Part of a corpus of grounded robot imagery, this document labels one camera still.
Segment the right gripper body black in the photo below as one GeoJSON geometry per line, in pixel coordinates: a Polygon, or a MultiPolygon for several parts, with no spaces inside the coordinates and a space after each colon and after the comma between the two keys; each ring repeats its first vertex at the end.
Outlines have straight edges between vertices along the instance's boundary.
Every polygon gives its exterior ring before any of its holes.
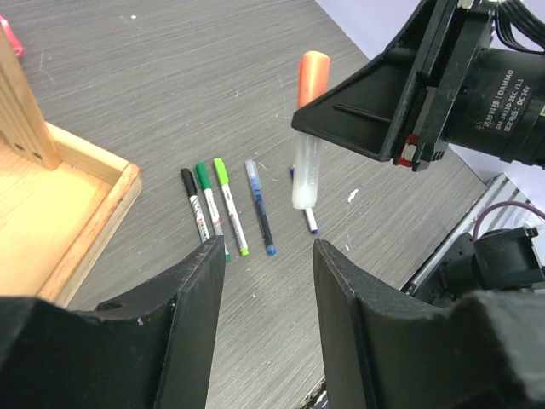
{"type": "Polygon", "coordinates": [[[447,122],[469,68],[491,43],[494,1],[421,1],[387,51],[413,46],[384,153],[422,171],[444,157],[447,122]]]}

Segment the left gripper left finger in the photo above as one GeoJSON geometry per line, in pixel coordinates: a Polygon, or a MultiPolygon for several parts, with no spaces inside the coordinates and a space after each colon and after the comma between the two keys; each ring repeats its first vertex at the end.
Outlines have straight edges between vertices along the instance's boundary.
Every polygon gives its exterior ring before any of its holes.
{"type": "Polygon", "coordinates": [[[92,311],[3,297],[2,407],[204,407],[225,268],[215,236],[92,311]]]}

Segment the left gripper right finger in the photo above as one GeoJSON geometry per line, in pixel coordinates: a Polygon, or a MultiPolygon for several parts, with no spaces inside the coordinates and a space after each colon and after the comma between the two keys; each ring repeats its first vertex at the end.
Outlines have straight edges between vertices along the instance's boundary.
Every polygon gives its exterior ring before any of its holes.
{"type": "Polygon", "coordinates": [[[474,291],[438,308],[322,239],[313,277],[330,407],[543,407],[543,295],[474,291]]]}

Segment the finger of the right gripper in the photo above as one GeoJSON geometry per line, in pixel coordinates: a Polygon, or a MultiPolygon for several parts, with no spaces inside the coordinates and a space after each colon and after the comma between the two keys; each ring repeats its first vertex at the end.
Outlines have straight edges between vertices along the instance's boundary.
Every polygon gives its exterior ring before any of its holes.
{"type": "Polygon", "coordinates": [[[363,68],[316,100],[297,109],[291,127],[377,161],[394,157],[403,121],[396,110],[408,101],[405,88],[430,19],[421,1],[387,47],[363,68]]]}

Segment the grey pencil orange tip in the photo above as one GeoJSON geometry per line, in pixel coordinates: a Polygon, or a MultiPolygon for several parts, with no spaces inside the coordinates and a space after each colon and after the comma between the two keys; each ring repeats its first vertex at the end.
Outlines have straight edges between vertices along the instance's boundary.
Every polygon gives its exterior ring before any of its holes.
{"type": "Polygon", "coordinates": [[[305,210],[316,204],[321,142],[318,137],[297,133],[292,187],[292,204],[295,209],[305,210]]]}

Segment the short white pen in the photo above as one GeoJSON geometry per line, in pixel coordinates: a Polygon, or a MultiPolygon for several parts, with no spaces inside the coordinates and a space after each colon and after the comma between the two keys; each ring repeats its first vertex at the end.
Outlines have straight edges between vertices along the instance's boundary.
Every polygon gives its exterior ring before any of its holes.
{"type": "MultiPolygon", "coordinates": [[[[292,165],[290,167],[290,177],[291,177],[291,180],[294,180],[294,178],[295,178],[295,166],[294,165],[292,165]]],[[[307,219],[307,225],[308,225],[310,233],[311,234],[318,234],[318,224],[317,224],[315,216],[313,214],[313,209],[312,208],[307,208],[303,212],[304,212],[305,217],[307,219]]]]}

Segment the white pen black tip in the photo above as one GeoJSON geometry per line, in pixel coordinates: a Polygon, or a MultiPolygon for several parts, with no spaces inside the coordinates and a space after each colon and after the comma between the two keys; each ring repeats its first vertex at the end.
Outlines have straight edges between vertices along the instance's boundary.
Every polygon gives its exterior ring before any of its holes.
{"type": "Polygon", "coordinates": [[[204,243],[209,239],[210,235],[199,198],[197,195],[192,195],[189,197],[189,201],[192,207],[192,213],[195,217],[199,238],[201,242],[204,243]]]}

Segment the long white green pen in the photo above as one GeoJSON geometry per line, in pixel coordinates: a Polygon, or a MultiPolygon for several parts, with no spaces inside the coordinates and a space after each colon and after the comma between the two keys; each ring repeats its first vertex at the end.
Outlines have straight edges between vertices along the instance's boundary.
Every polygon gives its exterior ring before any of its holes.
{"type": "Polygon", "coordinates": [[[220,214],[219,214],[219,211],[217,209],[214,194],[213,194],[213,191],[212,191],[211,187],[207,187],[207,188],[204,189],[204,197],[206,199],[206,203],[207,203],[207,206],[208,206],[209,215],[210,215],[210,219],[212,221],[212,227],[214,229],[214,233],[217,236],[223,236],[224,233],[223,233],[223,230],[222,230],[222,227],[221,227],[220,214]]]}

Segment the blue pen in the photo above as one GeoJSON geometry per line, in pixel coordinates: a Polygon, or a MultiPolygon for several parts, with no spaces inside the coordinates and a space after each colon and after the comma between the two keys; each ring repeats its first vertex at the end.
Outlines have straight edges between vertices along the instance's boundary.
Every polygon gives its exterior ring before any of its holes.
{"type": "Polygon", "coordinates": [[[261,225],[261,231],[266,247],[267,254],[269,256],[274,256],[276,254],[276,247],[273,243],[273,237],[271,229],[267,220],[267,213],[265,209],[264,200],[261,194],[261,190],[258,188],[252,188],[253,198],[255,202],[255,209],[259,218],[261,225]]]}

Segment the light green pen cap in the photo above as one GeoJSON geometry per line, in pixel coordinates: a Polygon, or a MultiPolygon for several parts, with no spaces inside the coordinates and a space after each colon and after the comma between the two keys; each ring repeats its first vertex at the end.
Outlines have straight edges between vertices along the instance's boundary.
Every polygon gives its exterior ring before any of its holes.
{"type": "Polygon", "coordinates": [[[221,158],[214,158],[213,163],[219,184],[221,186],[227,185],[229,183],[229,176],[224,161],[221,158]]]}

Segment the white pen green tip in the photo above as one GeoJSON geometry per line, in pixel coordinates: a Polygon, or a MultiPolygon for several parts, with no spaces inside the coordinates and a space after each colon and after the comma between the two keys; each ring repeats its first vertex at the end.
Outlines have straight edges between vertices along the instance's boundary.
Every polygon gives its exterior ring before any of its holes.
{"type": "Polygon", "coordinates": [[[223,197],[227,205],[228,215],[230,217],[233,231],[236,236],[239,252],[241,256],[248,256],[250,253],[249,247],[248,247],[246,238],[244,236],[242,224],[238,217],[238,212],[232,197],[231,189],[228,184],[223,184],[221,185],[221,191],[223,193],[223,197]]]}

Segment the black pen cap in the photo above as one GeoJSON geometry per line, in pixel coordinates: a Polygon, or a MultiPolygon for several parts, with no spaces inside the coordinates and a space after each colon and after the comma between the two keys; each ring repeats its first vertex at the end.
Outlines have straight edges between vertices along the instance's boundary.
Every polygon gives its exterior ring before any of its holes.
{"type": "Polygon", "coordinates": [[[198,195],[198,190],[193,178],[192,172],[188,168],[181,169],[181,179],[186,189],[186,194],[189,198],[198,195]]]}

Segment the clear pen cap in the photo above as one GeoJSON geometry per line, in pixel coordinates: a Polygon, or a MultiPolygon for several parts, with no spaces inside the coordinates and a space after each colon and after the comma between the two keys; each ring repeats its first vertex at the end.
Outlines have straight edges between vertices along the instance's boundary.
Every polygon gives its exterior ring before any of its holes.
{"type": "Polygon", "coordinates": [[[254,160],[247,160],[245,162],[245,168],[247,171],[247,175],[250,181],[250,185],[253,191],[260,191],[261,190],[261,181],[258,175],[258,171],[256,168],[256,163],[254,160]]]}

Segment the dark green pen cap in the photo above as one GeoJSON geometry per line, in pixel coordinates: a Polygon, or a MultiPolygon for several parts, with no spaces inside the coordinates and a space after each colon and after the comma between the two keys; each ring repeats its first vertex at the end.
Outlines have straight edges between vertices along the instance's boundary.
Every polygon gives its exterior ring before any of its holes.
{"type": "Polygon", "coordinates": [[[198,162],[195,165],[195,174],[198,179],[198,184],[203,191],[211,189],[211,182],[205,162],[198,162]]]}

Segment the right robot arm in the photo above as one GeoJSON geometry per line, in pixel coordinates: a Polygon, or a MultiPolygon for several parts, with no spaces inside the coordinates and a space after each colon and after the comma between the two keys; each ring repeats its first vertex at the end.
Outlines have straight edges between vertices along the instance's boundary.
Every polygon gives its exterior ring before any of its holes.
{"type": "Polygon", "coordinates": [[[299,63],[292,204],[314,207],[329,141],[415,172],[449,145],[544,164],[544,24],[520,1],[422,1],[387,47],[335,87],[330,58],[299,63]]]}

